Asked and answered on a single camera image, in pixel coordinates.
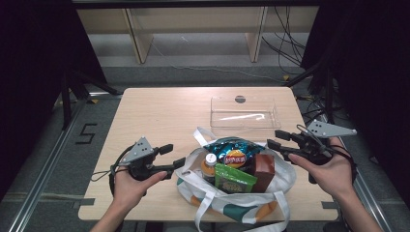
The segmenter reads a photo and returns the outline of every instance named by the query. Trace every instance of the forearm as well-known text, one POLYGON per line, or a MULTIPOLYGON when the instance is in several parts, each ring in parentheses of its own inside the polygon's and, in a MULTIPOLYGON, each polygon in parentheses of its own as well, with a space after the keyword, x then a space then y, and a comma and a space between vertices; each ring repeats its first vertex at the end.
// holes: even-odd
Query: forearm
POLYGON ((129 210, 111 203, 99 222, 91 229, 92 232, 113 232, 121 224, 129 210))
POLYGON ((353 231, 382 231, 363 206, 355 191, 352 190, 337 197, 337 202, 340 205, 344 218, 353 231))

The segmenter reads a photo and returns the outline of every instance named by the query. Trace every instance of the white tote bag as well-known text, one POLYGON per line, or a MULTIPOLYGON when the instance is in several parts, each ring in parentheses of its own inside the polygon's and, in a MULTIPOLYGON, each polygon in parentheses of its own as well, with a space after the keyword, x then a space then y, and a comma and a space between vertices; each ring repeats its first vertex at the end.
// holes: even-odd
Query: white tote bag
MULTIPOLYGON (((210 131, 198 128, 194 137, 203 147, 215 142, 217 139, 210 131), (202 134, 207 134, 212 139, 207 142, 202 134)), ((281 232, 286 229, 290 219, 289 207, 284 196, 295 184, 296 172, 293 166, 285 162, 278 154, 266 148, 263 154, 275 157, 275 177, 268 185, 265 193, 234 193, 227 194, 206 182, 199 174, 200 162, 209 152, 198 148, 189 154, 185 165, 175 170, 179 177, 177 187, 183 197, 193 205, 198 206, 194 222, 201 231, 199 224, 202 216, 208 209, 217 211, 241 223, 255 224, 271 213, 277 206, 280 207, 284 221, 262 226, 249 231, 281 232)))

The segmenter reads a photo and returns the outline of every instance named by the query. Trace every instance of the clear plastic box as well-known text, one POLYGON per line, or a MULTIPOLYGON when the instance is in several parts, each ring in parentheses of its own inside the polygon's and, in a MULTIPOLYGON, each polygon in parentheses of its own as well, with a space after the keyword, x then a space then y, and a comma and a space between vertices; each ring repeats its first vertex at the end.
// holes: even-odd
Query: clear plastic box
POLYGON ((268 97, 212 97, 211 128, 278 129, 280 121, 275 100, 268 97))

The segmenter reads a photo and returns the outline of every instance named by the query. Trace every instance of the green snack package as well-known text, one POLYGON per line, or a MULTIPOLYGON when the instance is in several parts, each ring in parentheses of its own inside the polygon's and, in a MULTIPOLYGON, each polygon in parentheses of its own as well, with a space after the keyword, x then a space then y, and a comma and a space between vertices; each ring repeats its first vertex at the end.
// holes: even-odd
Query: green snack package
POLYGON ((257 178, 236 168, 217 163, 215 165, 215 187, 230 193, 249 193, 257 178))

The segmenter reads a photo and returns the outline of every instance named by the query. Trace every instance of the wooden table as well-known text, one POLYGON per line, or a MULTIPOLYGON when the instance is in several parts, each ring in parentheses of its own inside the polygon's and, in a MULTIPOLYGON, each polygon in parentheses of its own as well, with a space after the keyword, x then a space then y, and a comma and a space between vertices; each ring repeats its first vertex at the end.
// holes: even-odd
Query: wooden table
MULTIPOLYGON (((170 164, 187 156, 198 142, 192 136, 196 127, 210 130, 212 97, 258 97, 274 98, 280 128, 299 132, 297 124, 303 125, 301 113, 292 91, 287 87, 193 87, 193 88, 132 88, 121 99, 110 131, 103 145, 95 172, 108 170, 118 156, 142 135, 153 147, 174 144, 174 151, 158 156, 155 165, 170 164)), ((255 142, 275 138, 274 130, 232 130, 236 135, 255 142)), ((292 142, 280 141, 284 146, 295 147, 292 142)), ((308 174, 295 166, 298 178, 295 186, 286 193, 291 210, 291 220, 334 220, 336 210, 324 210, 322 201, 333 201, 318 185, 308 182, 308 174)), ((162 181, 148 189, 127 220, 193 221, 197 208, 187 202, 178 192, 175 174, 171 180, 162 181)), ((100 219, 112 201, 108 177, 90 182, 85 198, 95 198, 92 206, 81 206, 79 217, 84 220, 100 219)), ((281 220, 280 210, 275 210, 264 221, 281 220)), ((233 221, 207 213, 204 221, 233 221)))

